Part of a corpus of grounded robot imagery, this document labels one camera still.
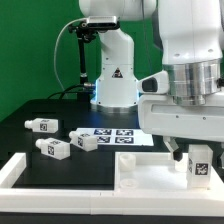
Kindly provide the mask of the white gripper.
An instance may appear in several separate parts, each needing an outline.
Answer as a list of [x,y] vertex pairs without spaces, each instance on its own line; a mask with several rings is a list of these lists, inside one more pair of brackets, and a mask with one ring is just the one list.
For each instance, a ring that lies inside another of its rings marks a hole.
[[224,93],[208,95],[201,106],[179,106],[167,95],[144,94],[139,99],[138,120],[145,133],[164,136],[163,142],[177,162],[183,153],[174,137],[223,142],[217,166],[224,169]]

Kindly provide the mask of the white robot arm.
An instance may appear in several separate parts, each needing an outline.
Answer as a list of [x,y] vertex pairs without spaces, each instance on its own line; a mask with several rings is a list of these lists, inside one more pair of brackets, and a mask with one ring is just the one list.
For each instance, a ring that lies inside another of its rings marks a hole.
[[[138,107],[143,132],[161,136],[174,160],[178,138],[224,142],[223,0],[79,0],[86,26],[100,33],[101,75],[91,106]],[[134,42],[121,21],[152,20],[162,70],[134,80]]]

